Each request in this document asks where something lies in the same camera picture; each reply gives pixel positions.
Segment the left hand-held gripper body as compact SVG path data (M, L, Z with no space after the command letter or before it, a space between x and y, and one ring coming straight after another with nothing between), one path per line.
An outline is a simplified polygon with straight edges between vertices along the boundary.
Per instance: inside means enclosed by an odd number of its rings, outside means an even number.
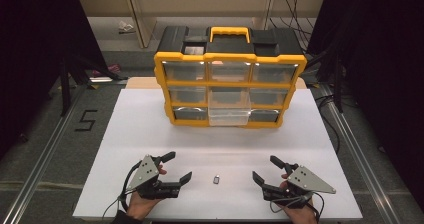
M159 165L147 154L135 167L135 174L126 185L126 193L137 192L145 199L177 198L181 185L179 182L162 182L159 180Z

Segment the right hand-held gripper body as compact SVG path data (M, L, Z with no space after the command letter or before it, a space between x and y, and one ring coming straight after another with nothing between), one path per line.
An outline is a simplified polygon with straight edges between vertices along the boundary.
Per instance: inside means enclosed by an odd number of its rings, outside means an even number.
M305 166L287 165L286 186L280 188L262 182L263 198L289 208L303 208L316 192L335 194L336 189Z

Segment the clear plastic pull-out drawer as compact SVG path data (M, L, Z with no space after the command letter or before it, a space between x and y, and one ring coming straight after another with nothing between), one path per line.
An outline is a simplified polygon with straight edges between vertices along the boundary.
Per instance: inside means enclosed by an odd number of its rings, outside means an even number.
M247 88L210 87L208 118L210 126L245 126L251 114Z

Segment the person's right hand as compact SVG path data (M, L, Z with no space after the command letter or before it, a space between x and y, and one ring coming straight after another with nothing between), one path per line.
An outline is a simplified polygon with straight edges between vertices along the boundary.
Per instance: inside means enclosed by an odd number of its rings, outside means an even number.
M302 209L292 209L283 205L280 205L280 208L290 218L293 224L318 224L312 206L313 204L310 203Z

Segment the person's left hand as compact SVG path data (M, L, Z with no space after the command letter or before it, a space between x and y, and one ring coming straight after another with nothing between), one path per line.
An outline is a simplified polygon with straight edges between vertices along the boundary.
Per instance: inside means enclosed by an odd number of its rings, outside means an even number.
M126 215L135 220L143 221L159 202L160 199L145 199L135 192L131 195Z

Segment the wooden board under table top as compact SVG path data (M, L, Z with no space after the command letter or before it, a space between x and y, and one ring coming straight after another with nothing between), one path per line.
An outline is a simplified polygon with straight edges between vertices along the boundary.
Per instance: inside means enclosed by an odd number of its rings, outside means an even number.
M295 84L297 89L306 89L306 83L302 78L299 78ZM157 83L155 77L131 77L127 80L127 89L160 89L161 86Z

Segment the grid of clear cabinet drawers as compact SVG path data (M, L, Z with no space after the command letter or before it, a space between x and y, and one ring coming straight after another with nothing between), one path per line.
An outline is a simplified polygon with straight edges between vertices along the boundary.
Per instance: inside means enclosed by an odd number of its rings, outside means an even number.
M247 88L251 114L245 126L254 122L276 124L287 108L290 85L298 69L296 64L247 61L164 61L162 65L170 115L177 122L207 126L210 87Z

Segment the black metal stand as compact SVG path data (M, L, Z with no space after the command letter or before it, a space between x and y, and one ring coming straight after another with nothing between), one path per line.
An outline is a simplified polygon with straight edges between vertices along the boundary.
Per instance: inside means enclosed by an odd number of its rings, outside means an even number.
M337 51L326 50L313 57L307 62L306 68L319 64L316 77L319 82L332 81L333 83L333 97L337 110L342 113L341 104L341 88L342 88L342 65L341 58Z
M109 77L113 81L127 80L127 77L121 77L109 70L105 63L99 64L81 55L68 55L60 62L60 82L62 93L62 113L64 116L71 107L71 94L69 76L71 76L78 85L89 85L90 77L86 71L94 70Z

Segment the pink object on floor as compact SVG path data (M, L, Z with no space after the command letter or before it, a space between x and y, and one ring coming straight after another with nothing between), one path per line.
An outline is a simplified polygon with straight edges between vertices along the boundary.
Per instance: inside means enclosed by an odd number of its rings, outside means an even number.
M114 77L121 71L121 65L120 64L111 64L107 66L106 71L99 71L99 70L93 70L92 76L97 77Z

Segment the yellow black organizer cabinet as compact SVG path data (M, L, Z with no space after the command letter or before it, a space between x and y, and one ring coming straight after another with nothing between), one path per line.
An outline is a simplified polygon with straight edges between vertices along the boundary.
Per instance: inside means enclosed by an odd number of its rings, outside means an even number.
M274 28L253 30L248 27L209 27L191 29L186 26L169 26L164 30L162 39L154 55L155 76L161 86L165 103L164 110L174 125L207 126L205 123L191 125L177 122L170 115L170 98L166 89L163 72L164 61L176 62L211 62L211 61L247 61L251 63L296 64L298 69L290 85L289 102L276 124L254 122L244 128L278 128L284 120L284 113L289 108L296 91L296 81L304 71L307 58L293 30Z

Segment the dark curtain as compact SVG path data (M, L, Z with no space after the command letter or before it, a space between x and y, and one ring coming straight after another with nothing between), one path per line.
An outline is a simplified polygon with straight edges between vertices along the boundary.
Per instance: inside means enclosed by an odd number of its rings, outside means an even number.
M424 210L424 0L324 0L310 49L337 30L353 95Z
M64 71L108 71L80 0L0 0L0 159Z

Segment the crumpled white paper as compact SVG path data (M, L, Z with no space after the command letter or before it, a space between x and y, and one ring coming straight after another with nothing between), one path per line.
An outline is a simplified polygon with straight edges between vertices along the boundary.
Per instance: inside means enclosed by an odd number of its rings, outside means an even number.
M135 29L131 24L128 24L124 21L120 21L118 23L118 33L119 34L135 33Z

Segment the light wooden furniture leg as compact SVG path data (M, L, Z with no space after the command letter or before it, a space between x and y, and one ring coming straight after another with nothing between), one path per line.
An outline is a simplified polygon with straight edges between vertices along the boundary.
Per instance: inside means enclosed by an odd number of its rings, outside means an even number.
M267 30L268 19L272 13L274 0L264 0L261 4L260 15L252 18L252 24L255 29Z
M141 48L148 48L151 38L154 36L157 18L144 14L141 0L127 0L127 4L134 22L139 45Z

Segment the metal floor rail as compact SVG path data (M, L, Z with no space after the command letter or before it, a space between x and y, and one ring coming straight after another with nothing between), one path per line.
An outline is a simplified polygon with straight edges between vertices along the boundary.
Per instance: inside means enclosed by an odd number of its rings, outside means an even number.
M353 160L355 161L359 172L361 173L361 178L367 186L382 219L386 224L400 224L399 216L395 212L389 195L384 191L381 182L376 176L376 172L367 160L364 151L361 149L356 136L344 116L344 113L340 112L336 105L336 94L330 89L328 84L321 84L320 91L323 95L333 96L333 100L328 102L330 113L352 155Z
M0 224L82 224L73 212L92 163L93 152L76 131L86 96L86 87L76 87L62 112L61 95L52 92L29 140L0 161Z

